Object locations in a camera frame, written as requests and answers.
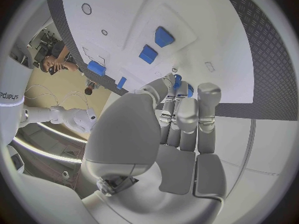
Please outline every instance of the man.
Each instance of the man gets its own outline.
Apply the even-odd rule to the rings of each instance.
[[[88,78],[85,81],[85,85],[87,86],[87,88],[85,89],[85,94],[89,95],[89,96],[92,94],[92,90],[96,90],[96,89],[100,88],[99,84],[91,81]]]
[[[73,57],[69,54],[69,50],[63,41],[57,42],[51,51],[50,56],[46,56],[40,62],[40,69],[48,72],[49,68],[54,66],[54,72],[60,70],[76,71],[78,66],[75,64]]]

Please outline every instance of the circular hole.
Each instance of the circular hole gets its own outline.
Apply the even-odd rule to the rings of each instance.
[[[108,35],[108,32],[107,32],[106,30],[102,30],[102,34],[103,34],[104,36],[107,36],[107,35]]]
[[[90,15],[91,14],[91,7],[89,4],[84,3],[82,4],[82,11],[86,14],[86,15]]]

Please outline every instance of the man's hand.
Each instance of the man's hand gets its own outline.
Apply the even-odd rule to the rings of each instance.
[[[63,68],[63,64],[64,64],[64,59],[63,58],[57,58],[52,62],[53,66],[54,66],[54,72],[56,71],[60,71]]]

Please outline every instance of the white tabletop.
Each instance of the white tabletop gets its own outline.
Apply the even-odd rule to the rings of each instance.
[[[82,11],[84,3],[91,7],[90,15]],[[116,83],[126,77],[126,90],[139,89],[176,67],[194,87],[194,97],[200,83],[212,82],[222,90],[221,103],[252,103],[250,46],[229,0],[63,0],[63,4],[84,62],[105,60],[106,75]],[[158,26],[174,36],[171,45],[155,44]],[[151,64],[139,58],[146,44],[158,53]]]

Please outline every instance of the dark hair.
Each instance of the dark hair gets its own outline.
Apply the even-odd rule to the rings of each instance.
[[[46,68],[45,68],[45,66],[44,66],[45,60],[46,60],[46,58],[42,59],[42,60],[39,62],[39,67],[40,67],[40,69],[41,69],[42,72],[47,73],[48,71],[46,70]]]
[[[86,95],[90,96],[92,94],[92,89],[87,87],[84,92]]]

